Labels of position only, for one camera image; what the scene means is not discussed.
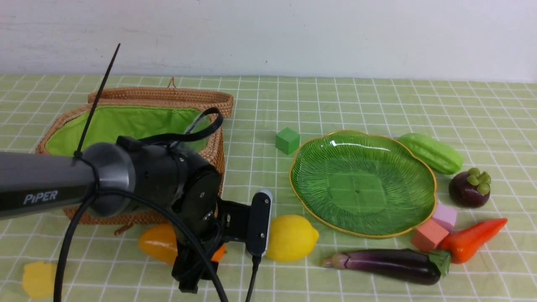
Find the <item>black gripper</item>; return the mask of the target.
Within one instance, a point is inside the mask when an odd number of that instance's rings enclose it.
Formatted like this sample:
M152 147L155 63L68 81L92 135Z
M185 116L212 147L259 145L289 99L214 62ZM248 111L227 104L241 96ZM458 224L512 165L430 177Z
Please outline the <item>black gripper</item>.
M214 168L202 168L190 174L182 196L172 207L203 247L203 254L199 254L186 234L175 229L178 255L172 276L184 294L196 294L199 281L211 280L211 273L216 273L219 267L219 261L214 256L225 243L247 241L250 206L223 200L220 197L221 181L222 176ZM209 259L211 269L202 256Z

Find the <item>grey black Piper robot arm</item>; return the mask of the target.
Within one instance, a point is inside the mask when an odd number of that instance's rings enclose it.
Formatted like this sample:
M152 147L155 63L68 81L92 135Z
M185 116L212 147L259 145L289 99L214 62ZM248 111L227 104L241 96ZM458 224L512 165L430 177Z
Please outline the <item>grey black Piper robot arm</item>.
M196 294L200 279L211 280L227 301L211 256L224 243L243 242L259 260L267 248L272 196L260 191L251 205L222 200L222 176L185 145L192 140L119 136L73 157L1 153L1 219L79 206L60 251L55 298L61 297L66 257L83 214L112 218L151 208L175 230L172 276L180 291Z

